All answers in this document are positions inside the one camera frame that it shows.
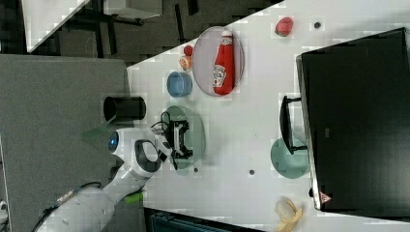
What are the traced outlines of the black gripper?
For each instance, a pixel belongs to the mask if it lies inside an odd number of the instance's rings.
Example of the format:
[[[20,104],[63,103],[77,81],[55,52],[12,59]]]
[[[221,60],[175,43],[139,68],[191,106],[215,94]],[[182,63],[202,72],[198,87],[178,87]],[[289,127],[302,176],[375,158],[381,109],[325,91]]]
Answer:
[[[185,145],[185,133],[190,129],[187,120],[170,120],[165,130],[165,138],[172,149],[171,157],[187,160],[193,156],[193,150]]]

